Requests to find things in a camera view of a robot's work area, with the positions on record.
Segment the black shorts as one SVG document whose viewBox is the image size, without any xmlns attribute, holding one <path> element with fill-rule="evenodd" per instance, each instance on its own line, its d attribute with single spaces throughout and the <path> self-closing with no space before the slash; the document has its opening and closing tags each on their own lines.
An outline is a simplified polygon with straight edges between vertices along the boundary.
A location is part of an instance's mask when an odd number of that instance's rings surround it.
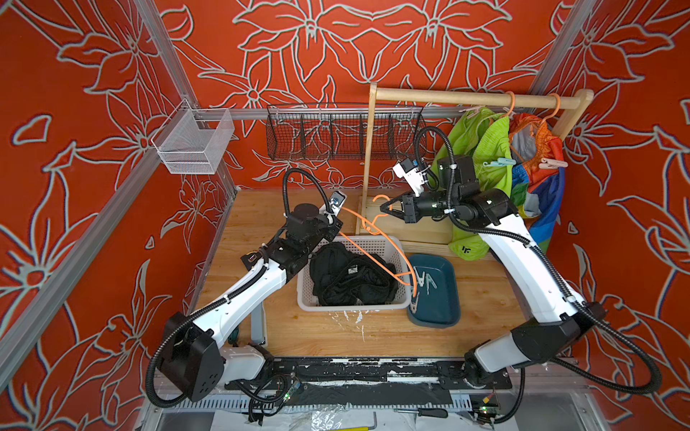
<svg viewBox="0 0 690 431">
<path fill-rule="evenodd" d="M 310 260 L 309 274 L 321 306 L 384 305 L 395 299 L 398 289 L 381 266 L 341 242 L 322 246 Z"/>
</svg>

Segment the mint clothespin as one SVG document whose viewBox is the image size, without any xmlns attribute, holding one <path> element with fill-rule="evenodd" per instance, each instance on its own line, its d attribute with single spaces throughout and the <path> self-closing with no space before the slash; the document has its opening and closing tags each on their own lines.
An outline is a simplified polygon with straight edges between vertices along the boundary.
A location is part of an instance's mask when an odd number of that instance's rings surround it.
<svg viewBox="0 0 690 431">
<path fill-rule="evenodd" d="M 517 164 L 517 161 L 511 158 L 499 157 L 490 162 L 483 162 L 484 167 L 512 167 Z"/>
</svg>

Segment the lime green shorts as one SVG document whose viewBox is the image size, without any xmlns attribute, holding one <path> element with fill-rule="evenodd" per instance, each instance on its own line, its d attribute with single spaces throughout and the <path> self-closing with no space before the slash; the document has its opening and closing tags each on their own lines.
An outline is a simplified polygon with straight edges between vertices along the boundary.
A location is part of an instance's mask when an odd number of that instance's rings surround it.
<svg viewBox="0 0 690 431">
<path fill-rule="evenodd" d="M 512 169 L 510 167 L 484 167 L 499 157 L 510 158 L 510 119 L 489 109 L 467 111 L 456 122 L 448 137 L 454 156 L 469 156 L 473 160 L 480 190 L 497 189 L 507 196 L 512 190 Z M 481 260 L 490 251 L 489 245 L 476 233 L 469 233 L 458 226 L 467 222 L 452 217 L 453 238 L 449 249 L 466 261 Z"/>
</svg>

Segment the orange hanger of green shorts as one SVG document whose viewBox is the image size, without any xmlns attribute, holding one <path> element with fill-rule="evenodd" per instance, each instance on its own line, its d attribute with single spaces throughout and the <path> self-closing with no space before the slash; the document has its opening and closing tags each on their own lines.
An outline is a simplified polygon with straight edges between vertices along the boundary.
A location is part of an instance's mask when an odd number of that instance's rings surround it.
<svg viewBox="0 0 690 431">
<path fill-rule="evenodd" d="M 503 108 L 503 118 L 512 119 L 514 111 L 516 108 L 517 96 L 512 91 L 506 91 L 506 94 L 510 97 L 510 104 Z"/>
</svg>

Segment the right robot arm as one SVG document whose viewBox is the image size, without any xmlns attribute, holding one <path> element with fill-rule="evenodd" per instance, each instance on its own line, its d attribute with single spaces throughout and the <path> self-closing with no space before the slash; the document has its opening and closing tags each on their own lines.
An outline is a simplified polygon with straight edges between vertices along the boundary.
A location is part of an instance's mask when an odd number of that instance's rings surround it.
<svg viewBox="0 0 690 431">
<path fill-rule="evenodd" d="M 447 219 L 457 229 L 479 235 L 516 282 L 528 306 L 528 321 L 465 354 L 462 376 L 468 385 L 482 388 L 494 374 L 509 366 L 524 369 L 553 363 L 621 393 L 645 395 L 659 390 L 661 371 L 650 355 L 605 323 L 606 311 L 600 303 L 587 301 L 570 287 L 531 237 L 505 192 L 480 190 L 470 158 L 449 151 L 440 171 L 432 175 L 422 157 L 416 156 L 413 162 L 405 162 L 404 171 L 421 181 L 432 177 L 436 185 L 431 190 L 414 185 L 402 195 L 404 211 L 400 218 L 407 224 L 424 217 Z M 649 370 L 649 382 L 618 384 L 558 357 L 593 328 L 610 335 L 639 357 Z"/>
</svg>

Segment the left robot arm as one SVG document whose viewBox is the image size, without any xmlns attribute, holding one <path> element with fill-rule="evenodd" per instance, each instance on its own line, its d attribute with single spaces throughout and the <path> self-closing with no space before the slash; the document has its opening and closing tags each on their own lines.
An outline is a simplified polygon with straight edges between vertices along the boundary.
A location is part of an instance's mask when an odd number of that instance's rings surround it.
<svg viewBox="0 0 690 431">
<path fill-rule="evenodd" d="M 161 345 L 151 358 L 145 377 L 145 392 L 156 407 L 172 408 L 185 400 L 198 402 L 219 384 L 235 386 L 255 402 L 281 402 L 290 390 L 285 377 L 279 392 L 262 397 L 249 382 L 260 375 L 267 356 L 258 347 L 240 348 L 224 357 L 221 348 L 231 333 L 263 301 L 282 289 L 309 262 L 323 241 L 332 242 L 341 231 L 338 215 L 346 202 L 340 191 L 328 195 L 314 175 L 290 168 L 283 176 L 299 173 L 312 181 L 323 206 L 289 204 L 282 191 L 285 223 L 267 244 L 244 255 L 246 274 L 214 302 L 189 315 L 178 312 L 166 323 Z"/>
</svg>

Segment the rainbow striped shorts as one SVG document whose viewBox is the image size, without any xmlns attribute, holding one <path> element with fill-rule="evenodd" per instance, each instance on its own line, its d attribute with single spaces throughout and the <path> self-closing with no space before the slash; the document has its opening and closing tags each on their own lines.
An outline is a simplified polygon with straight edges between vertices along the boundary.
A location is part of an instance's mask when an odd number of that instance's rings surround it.
<svg viewBox="0 0 690 431">
<path fill-rule="evenodd" d="M 565 168 L 540 170 L 542 158 L 564 161 L 562 140 L 541 118 L 520 113 L 510 123 L 510 150 L 517 164 L 512 169 L 511 199 L 525 220 L 532 238 L 547 251 L 562 206 Z"/>
</svg>

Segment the orange hanger of rainbow shorts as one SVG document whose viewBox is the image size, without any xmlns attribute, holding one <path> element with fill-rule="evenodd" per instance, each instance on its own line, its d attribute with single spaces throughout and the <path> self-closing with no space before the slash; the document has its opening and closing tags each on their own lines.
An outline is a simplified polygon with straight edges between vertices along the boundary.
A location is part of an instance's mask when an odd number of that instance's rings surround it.
<svg viewBox="0 0 690 431">
<path fill-rule="evenodd" d="M 551 120 L 551 118 L 553 118 L 560 111 L 562 106 L 562 98 L 560 95 L 558 95 L 558 93 L 549 93 L 549 96 L 555 100 L 553 103 L 553 109 L 550 113 L 544 116 L 544 118 L 542 118 L 540 125 L 546 125 L 548 120 Z"/>
</svg>

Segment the wooden clothes rack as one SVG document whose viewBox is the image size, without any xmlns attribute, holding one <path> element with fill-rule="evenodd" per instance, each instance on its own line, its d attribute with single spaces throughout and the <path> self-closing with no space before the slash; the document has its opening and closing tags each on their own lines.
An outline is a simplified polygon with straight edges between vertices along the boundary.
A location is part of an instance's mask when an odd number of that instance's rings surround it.
<svg viewBox="0 0 690 431">
<path fill-rule="evenodd" d="M 553 233 L 555 211 L 561 204 L 557 189 L 564 187 L 565 173 L 560 168 L 540 168 L 542 158 L 562 160 L 564 137 L 570 132 L 585 109 L 594 99 L 593 91 L 583 89 L 571 98 L 555 95 L 537 97 L 540 108 L 558 108 L 562 115 L 554 128 L 545 120 L 522 113 L 514 118 L 505 111 L 494 112 L 492 107 L 505 105 L 514 108 L 521 97 L 483 96 L 476 93 L 390 90 L 372 84 L 370 100 L 401 102 L 453 102 L 477 104 L 467 111 L 448 134 L 450 147 L 441 147 L 434 155 L 428 177 L 438 176 L 447 182 L 451 170 L 447 165 L 452 154 L 460 162 L 467 157 L 482 191 L 497 189 L 506 193 L 524 221 L 532 222 L 531 232 L 537 243 L 547 248 Z"/>
</svg>

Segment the clothespin in tray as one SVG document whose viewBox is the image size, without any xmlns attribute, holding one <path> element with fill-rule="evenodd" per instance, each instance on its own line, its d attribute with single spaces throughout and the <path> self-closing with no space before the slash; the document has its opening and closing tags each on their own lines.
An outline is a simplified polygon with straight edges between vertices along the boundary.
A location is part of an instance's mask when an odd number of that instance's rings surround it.
<svg viewBox="0 0 690 431">
<path fill-rule="evenodd" d="M 433 276 L 427 271 L 422 271 L 422 273 L 417 272 L 416 277 L 418 281 L 418 290 L 422 291 L 422 289 L 424 289 L 427 296 L 431 294 L 431 290 L 436 290 L 438 288 Z"/>
<path fill-rule="evenodd" d="M 419 308 L 421 298 L 422 298 L 422 295 L 420 293 L 418 293 L 416 296 L 413 296 L 413 298 L 411 299 L 410 306 L 409 306 L 409 313 L 410 314 L 416 314 L 416 312 L 418 311 L 418 308 Z"/>
</svg>

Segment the teal plastic tray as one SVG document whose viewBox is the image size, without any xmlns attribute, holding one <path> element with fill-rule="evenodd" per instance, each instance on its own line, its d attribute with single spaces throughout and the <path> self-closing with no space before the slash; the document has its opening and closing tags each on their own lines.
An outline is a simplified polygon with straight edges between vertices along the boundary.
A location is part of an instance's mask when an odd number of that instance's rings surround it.
<svg viewBox="0 0 690 431">
<path fill-rule="evenodd" d="M 415 254 L 409 261 L 413 265 L 415 277 L 417 272 L 427 271 L 438 285 L 438 288 L 431 290 L 431 294 L 427 296 L 424 289 L 418 290 L 417 281 L 417 294 L 420 293 L 422 298 L 416 314 L 410 314 L 408 307 L 409 320 L 415 325 L 436 329 L 450 328 L 458 324 L 461 309 L 456 273 L 451 262 L 429 254 Z"/>
</svg>

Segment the grey rectangular block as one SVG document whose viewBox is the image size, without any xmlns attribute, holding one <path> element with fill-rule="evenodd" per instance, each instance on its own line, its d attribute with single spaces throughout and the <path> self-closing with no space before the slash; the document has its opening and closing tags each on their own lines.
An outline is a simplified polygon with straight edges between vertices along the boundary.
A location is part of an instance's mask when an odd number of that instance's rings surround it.
<svg viewBox="0 0 690 431">
<path fill-rule="evenodd" d="M 267 344 L 267 321 L 264 304 L 259 303 L 251 312 L 251 340 L 254 344 L 265 346 Z"/>
</svg>

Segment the green handled screwdriver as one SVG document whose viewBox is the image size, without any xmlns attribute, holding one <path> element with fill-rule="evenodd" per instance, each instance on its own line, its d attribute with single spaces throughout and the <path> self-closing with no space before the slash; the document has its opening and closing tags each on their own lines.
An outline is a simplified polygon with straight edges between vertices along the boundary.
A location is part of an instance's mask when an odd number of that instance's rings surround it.
<svg viewBox="0 0 690 431">
<path fill-rule="evenodd" d="M 227 344 L 230 345 L 233 348 L 237 348 L 239 346 L 239 334 L 240 334 L 240 329 L 235 328 L 227 338 Z"/>
</svg>

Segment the clear acrylic wall bin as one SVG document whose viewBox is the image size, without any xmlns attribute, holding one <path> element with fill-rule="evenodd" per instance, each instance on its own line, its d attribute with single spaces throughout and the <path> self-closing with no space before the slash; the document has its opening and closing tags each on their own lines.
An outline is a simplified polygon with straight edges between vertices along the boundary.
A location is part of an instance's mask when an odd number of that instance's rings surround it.
<svg viewBox="0 0 690 431">
<path fill-rule="evenodd" d="M 194 109 L 182 99 L 154 134 L 152 144 L 171 174 L 211 175 L 234 134 L 230 109 Z"/>
</svg>

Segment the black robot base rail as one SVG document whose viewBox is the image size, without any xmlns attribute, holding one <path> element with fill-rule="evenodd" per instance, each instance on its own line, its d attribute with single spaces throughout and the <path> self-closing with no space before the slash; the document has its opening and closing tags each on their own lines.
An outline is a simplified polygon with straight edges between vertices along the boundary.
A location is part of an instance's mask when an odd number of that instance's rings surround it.
<svg viewBox="0 0 690 431">
<path fill-rule="evenodd" d="M 480 388 L 461 375 L 463 359 L 456 357 L 277 357 L 246 384 L 254 389 L 275 375 L 300 382 L 289 407 L 440 406 L 462 408 L 459 397 L 510 391 L 506 371 Z"/>
</svg>

